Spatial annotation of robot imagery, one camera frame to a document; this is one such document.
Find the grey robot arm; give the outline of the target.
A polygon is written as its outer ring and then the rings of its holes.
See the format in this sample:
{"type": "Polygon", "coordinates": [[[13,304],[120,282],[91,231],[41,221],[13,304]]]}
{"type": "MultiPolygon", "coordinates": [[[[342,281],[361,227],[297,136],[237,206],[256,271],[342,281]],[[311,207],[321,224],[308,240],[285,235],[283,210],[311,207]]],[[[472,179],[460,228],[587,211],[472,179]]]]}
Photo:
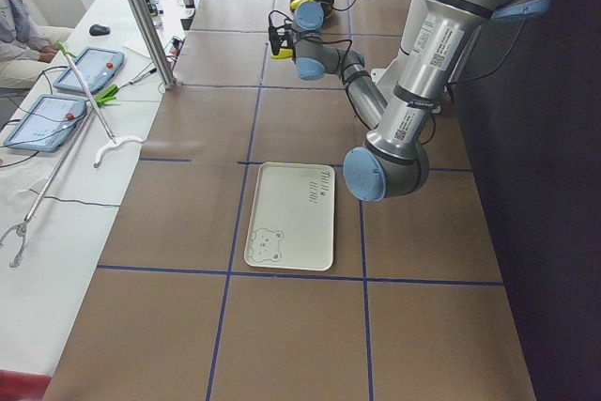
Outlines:
{"type": "Polygon", "coordinates": [[[369,130],[384,113],[387,101],[364,67],[362,54],[352,49],[351,39],[327,40],[322,26],[337,10],[335,0],[290,0],[292,15],[280,14],[284,23],[268,19],[271,57],[290,58],[303,81],[316,81],[327,74],[341,81],[356,117],[369,130]]]}
{"type": "Polygon", "coordinates": [[[398,55],[378,79],[366,70],[360,53],[337,48],[322,37],[324,8],[333,0],[312,0],[296,9],[292,40],[299,76],[338,76],[367,129],[362,145],[351,149],[343,163],[352,194],[378,201],[419,190],[429,172],[420,135],[479,28],[491,21],[539,16],[550,1],[411,0],[398,55]]]}

